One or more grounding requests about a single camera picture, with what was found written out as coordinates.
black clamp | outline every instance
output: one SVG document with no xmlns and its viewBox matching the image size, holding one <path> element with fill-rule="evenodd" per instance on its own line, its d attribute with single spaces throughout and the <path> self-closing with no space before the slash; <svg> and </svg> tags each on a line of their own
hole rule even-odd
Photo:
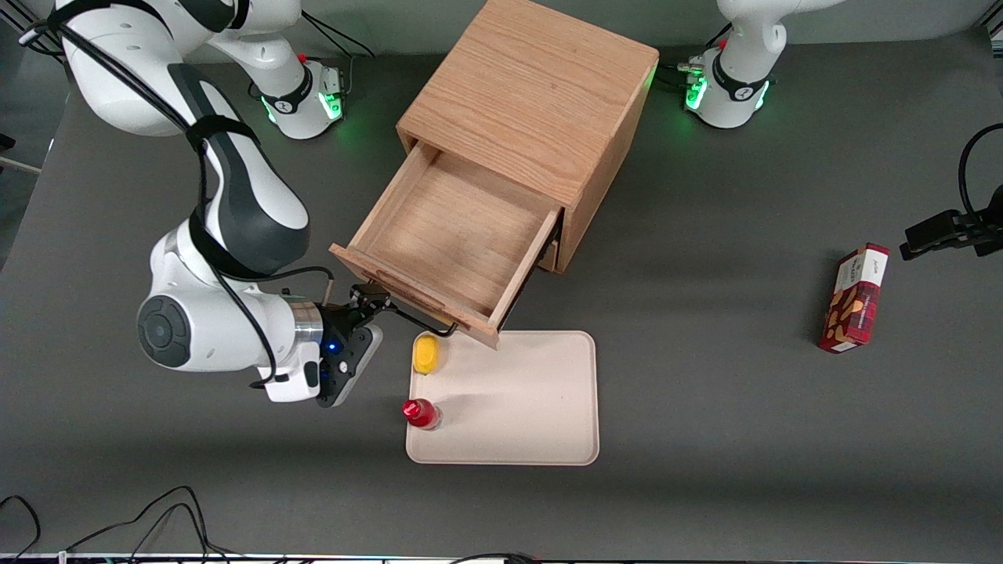
<svg viewBox="0 0 1003 564">
<path fill-rule="evenodd" d="M 748 100 L 763 87 L 767 80 L 769 80 L 769 76 L 756 80 L 755 82 L 742 82 L 741 80 L 735 80 L 734 78 L 728 76 L 728 74 L 724 72 L 724 68 L 721 67 L 720 53 L 714 56 L 714 62 L 711 63 L 711 72 L 714 73 L 714 80 L 716 80 L 722 88 L 727 90 L 731 101 Z"/>
<path fill-rule="evenodd" d="M 279 113 L 293 113 L 300 106 L 300 102 L 307 99 L 313 91 L 313 72 L 306 66 L 303 67 L 303 80 L 300 85 L 284 96 L 270 96 L 262 93 L 265 101 L 275 108 Z"/>
<path fill-rule="evenodd" d="M 978 257 L 1003 250 L 1003 186 L 975 215 L 947 210 L 907 229 L 906 243 L 899 247 L 902 258 L 911 261 L 931 251 L 964 247 L 974 247 Z"/>
</svg>

green led light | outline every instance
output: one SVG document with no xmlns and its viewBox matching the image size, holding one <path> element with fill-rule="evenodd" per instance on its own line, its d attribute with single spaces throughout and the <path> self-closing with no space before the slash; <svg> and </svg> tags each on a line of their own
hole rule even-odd
<svg viewBox="0 0 1003 564">
<path fill-rule="evenodd" d="M 272 114 L 272 108 L 268 106 L 268 102 L 265 101 L 265 96 L 261 97 L 261 103 L 265 106 L 265 111 L 268 112 L 268 120 L 275 123 L 275 115 Z"/>
<path fill-rule="evenodd" d="M 700 107 L 700 102 L 703 101 L 703 93 L 706 91 L 707 79 L 700 77 L 699 80 L 690 86 L 689 91 L 686 92 L 686 105 L 694 110 Z"/>
<path fill-rule="evenodd" d="M 341 97 L 337 94 L 325 94 L 324 92 L 317 92 L 317 98 L 320 99 L 321 105 L 324 106 L 324 111 L 327 112 L 327 116 L 331 118 L 331 121 L 341 117 Z"/>
<path fill-rule="evenodd" d="M 762 102 L 766 98 L 766 90 L 768 89 L 769 89 L 769 80 L 766 80 L 766 83 L 762 85 L 762 91 L 759 92 L 759 101 L 755 102 L 756 109 L 762 107 Z"/>
</svg>

red cardboard box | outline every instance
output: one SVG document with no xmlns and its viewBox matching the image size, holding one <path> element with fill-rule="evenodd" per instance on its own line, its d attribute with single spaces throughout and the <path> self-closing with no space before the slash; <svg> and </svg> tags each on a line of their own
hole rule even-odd
<svg viewBox="0 0 1003 564">
<path fill-rule="evenodd" d="M 822 350 L 839 354 L 871 341 L 887 266 L 888 249 L 874 243 L 840 261 L 832 300 L 825 313 L 825 328 L 818 341 Z"/>
</svg>

beige tray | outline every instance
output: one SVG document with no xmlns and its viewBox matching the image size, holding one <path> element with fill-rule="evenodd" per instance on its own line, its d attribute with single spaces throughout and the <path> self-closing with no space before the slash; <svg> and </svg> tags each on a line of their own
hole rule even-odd
<svg viewBox="0 0 1003 564">
<path fill-rule="evenodd" d="M 435 431 L 407 426 L 421 464 L 586 466 L 599 456 L 596 345 L 582 331 L 503 331 L 491 350 L 456 333 L 439 362 L 411 369 L 410 397 L 442 411 Z"/>
</svg>

red bottle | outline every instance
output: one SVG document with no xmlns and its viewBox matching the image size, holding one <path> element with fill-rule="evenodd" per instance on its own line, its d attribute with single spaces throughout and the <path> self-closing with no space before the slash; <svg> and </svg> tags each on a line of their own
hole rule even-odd
<svg viewBox="0 0 1003 564">
<path fill-rule="evenodd" d="M 442 411 L 427 399 L 408 399 L 402 407 L 407 424 L 432 431 L 442 422 Z"/>
</svg>

